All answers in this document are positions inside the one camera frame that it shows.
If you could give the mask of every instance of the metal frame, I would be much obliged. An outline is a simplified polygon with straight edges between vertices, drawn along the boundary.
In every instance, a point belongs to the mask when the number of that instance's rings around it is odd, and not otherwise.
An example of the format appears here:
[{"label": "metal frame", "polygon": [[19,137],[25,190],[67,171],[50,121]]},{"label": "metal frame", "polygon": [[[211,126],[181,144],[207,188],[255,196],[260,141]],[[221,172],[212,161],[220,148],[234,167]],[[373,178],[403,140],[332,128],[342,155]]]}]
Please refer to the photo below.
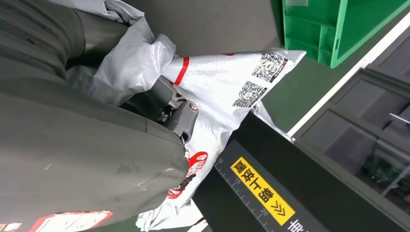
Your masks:
[{"label": "metal frame", "polygon": [[[339,109],[336,104],[360,81],[366,81],[370,84],[376,85],[383,89],[398,93],[402,96],[408,97],[410,99],[410,84],[403,82],[399,79],[393,79],[384,73],[376,72],[374,70],[359,70],[356,76],[349,80],[349,82],[340,89],[324,106],[313,115],[313,117],[301,127],[301,129],[294,135],[296,139],[295,145],[305,151],[305,153],[314,159],[318,164],[325,168],[329,173],[334,175],[345,185],[350,187],[358,195],[367,200],[375,208],[383,212],[395,223],[400,225],[403,229],[410,231],[410,216],[404,211],[399,209],[393,203],[384,198],[384,195],[377,193],[370,186],[366,185],[360,179],[355,177],[349,171],[345,170],[341,165],[333,161],[330,157],[324,155],[322,151],[312,146],[308,141],[306,141],[302,136],[326,113],[330,111],[337,116],[343,118],[344,120],[358,126],[364,131],[369,132],[384,141],[402,149],[407,152],[410,151],[410,145],[404,144],[396,140],[390,134],[382,131],[381,129],[367,123],[366,121],[353,116],[352,114]],[[406,168],[399,177],[410,172],[410,168]]]},{"label": "metal frame", "polygon": [[410,28],[407,28],[406,31],[403,32],[395,41],[392,43],[379,57],[377,57],[371,64],[367,66],[368,69],[373,70],[377,73],[382,73],[384,75],[391,76],[397,80],[399,78],[392,73],[386,72],[384,69],[380,67],[382,63],[393,53],[395,52],[401,45],[410,37]]},{"label": "metal frame", "polygon": [[360,68],[366,68],[367,65],[372,63],[377,57],[383,54],[383,52],[394,41],[404,33],[407,28],[410,27],[410,13],[407,13],[401,20],[373,47],[371,50],[363,56],[363,58],[357,62],[352,69],[350,69],[288,132],[290,137],[294,137],[299,130],[309,121],[312,117],[322,108],[325,103],[328,102],[350,79],[354,74],[360,70]]}]

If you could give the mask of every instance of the qr code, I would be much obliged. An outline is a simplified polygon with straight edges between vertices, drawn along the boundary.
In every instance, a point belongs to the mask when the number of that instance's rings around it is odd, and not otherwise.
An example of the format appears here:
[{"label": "qr code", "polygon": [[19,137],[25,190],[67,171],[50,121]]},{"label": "qr code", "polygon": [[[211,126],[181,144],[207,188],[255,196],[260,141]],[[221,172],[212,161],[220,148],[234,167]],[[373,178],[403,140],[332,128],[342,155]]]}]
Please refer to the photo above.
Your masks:
[{"label": "qr code", "polygon": [[272,51],[262,52],[260,63],[252,72],[252,76],[256,76],[262,80],[272,83],[283,70],[287,62],[287,58]]},{"label": "qr code", "polygon": [[267,88],[247,81],[232,106],[250,108],[266,92]]}]

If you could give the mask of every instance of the yellow warning label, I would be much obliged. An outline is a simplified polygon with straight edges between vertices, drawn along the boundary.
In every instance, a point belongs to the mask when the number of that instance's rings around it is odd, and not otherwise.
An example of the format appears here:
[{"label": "yellow warning label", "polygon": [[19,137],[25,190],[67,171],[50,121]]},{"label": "yellow warning label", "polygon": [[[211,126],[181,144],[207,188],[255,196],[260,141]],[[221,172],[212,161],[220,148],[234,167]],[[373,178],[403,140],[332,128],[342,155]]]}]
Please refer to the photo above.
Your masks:
[{"label": "yellow warning label", "polygon": [[243,158],[232,166],[232,171],[249,188],[273,218],[283,226],[295,211],[288,203],[262,178],[261,175]]}]

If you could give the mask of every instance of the red stripe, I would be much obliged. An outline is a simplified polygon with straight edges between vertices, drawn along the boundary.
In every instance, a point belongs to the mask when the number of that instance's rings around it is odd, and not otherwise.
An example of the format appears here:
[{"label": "red stripe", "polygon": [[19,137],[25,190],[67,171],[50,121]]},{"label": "red stripe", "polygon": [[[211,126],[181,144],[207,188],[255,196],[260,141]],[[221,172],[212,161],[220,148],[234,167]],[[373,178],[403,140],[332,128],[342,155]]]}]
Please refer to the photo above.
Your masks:
[{"label": "red stripe", "polygon": [[190,64],[190,58],[189,57],[184,57],[184,62],[182,64],[182,69],[178,74],[178,77],[175,80],[175,84],[178,86],[181,81],[182,78],[184,78],[185,72],[187,71],[188,65]]}]

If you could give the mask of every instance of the sticker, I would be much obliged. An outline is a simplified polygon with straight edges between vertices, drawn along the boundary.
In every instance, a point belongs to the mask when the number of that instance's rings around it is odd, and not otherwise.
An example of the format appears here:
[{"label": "sticker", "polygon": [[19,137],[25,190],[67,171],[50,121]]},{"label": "sticker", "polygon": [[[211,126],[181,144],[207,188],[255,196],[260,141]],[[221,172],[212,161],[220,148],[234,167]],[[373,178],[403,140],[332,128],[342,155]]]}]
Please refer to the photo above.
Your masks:
[{"label": "sticker", "polygon": [[18,228],[20,228],[21,223],[10,223],[6,226],[6,228],[4,228],[5,232],[14,232],[16,231]]},{"label": "sticker", "polygon": [[279,225],[283,226],[295,214],[295,211],[290,205],[243,157],[239,158],[231,166],[231,169],[267,209]]},{"label": "sticker", "polygon": [[100,225],[112,216],[110,211],[51,214],[37,220],[29,232],[77,232]]},{"label": "sticker", "polygon": [[232,106],[251,108],[267,90],[268,89],[263,86],[247,81],[245,85],[242,86],[242,90],[239,92]]},{"label": "sticker", "polygon": [[184,181],[182,181],[182,183],[178,187],[168,190],[167,198],[175,199],[179,197],[182,194],[182,191],[185,190],[185,188],[188,186],[191,180],[194,177],[196,177],[196,174],[205,165],[207,159],[208,159],[208,153],[204,151],[200,151],[196,153],[194,156],[192,156],[188,160],[189,169],[188,169],[187,176],[185,177]]}]

